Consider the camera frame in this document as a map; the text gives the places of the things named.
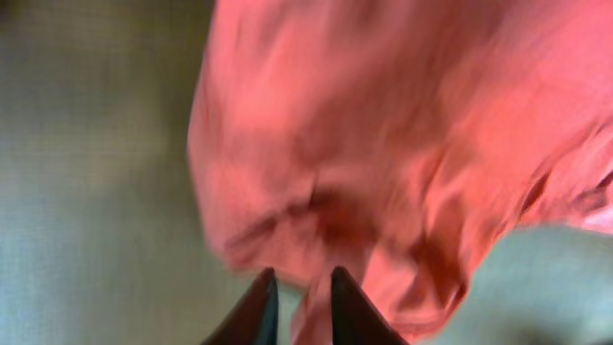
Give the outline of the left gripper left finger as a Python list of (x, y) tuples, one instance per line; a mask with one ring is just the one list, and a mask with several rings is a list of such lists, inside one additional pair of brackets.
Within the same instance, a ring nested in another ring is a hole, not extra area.
[(202, 345), (277, 345), (278, 326), (278, 282), (266, 268)]

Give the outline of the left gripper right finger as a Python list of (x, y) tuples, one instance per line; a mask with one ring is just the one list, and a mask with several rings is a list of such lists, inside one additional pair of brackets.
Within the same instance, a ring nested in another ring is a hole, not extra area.
[(350, 272), (331, 273), (331, 321), (334, 345), (408, 345), (381, 317)]

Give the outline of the red printed t-shirt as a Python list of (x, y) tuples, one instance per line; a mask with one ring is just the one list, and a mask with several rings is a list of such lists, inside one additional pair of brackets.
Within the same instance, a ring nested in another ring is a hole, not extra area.
[(611, 232), (612, 4), (219, 1), (188, 147), (213, 250), (307, 288), (294, 343), (337, 265), (423, 339), (513, 228)]

